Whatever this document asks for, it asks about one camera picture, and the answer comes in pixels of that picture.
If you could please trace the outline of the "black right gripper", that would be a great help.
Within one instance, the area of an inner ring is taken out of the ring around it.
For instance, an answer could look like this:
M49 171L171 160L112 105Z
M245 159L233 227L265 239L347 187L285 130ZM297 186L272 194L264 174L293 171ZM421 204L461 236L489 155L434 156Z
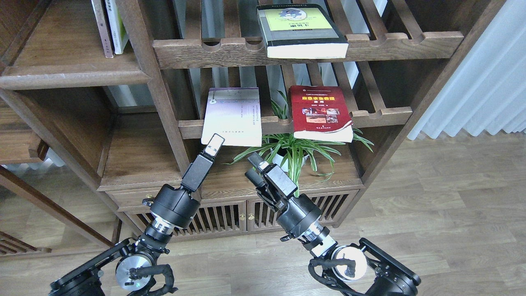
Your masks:
M305 195L294 197L297 186L280 167L269 164L258 153L248 156L256 170L245 172L258 196L276 214L276 221L288 236L318 236L323 227L321 210Z

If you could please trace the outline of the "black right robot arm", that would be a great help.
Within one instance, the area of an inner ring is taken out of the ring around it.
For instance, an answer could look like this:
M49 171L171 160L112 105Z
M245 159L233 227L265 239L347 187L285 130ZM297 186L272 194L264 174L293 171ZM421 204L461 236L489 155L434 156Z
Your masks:
M305 194L294 195L297 186L280 166L268 163L258 153L252 153L248 160L253 168L245 175L286 232L281 240L297 239L310 252L308 270L317 282L345 296L358 296L360 293L349 283L370 268L376 277L366 296L417 295L421 283L417 274L366 238L359 244L338 245L319 222L321 210Z

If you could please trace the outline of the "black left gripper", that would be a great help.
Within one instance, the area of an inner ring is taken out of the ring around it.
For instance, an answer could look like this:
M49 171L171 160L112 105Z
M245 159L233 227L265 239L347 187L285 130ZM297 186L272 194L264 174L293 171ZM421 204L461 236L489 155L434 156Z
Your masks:
M191 194L197 191L205 180L224 142L222 136L214 133L203 152L199 153L186 170L179 188L164 184L154 199L143 199L143 204L149 206L155 216L147 229L185 229L190 225L200 206L200 200L194 199Z

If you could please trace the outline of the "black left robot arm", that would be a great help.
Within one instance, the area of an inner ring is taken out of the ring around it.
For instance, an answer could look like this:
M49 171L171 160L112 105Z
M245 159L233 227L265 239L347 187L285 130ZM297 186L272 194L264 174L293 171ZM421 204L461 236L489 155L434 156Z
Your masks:
M169 253L166 245L175 228L185 229L199 210L200 200L191 194L207 176L224 138L214 134L186 170L180 187L165 184L155 198L143 200L154 220L135 242L125 239L51 283L51 296L103 296L100 278L102 268L113 260L116 281L131 296L163 296L177 290L173 270L168 264L157 264L161 254Z

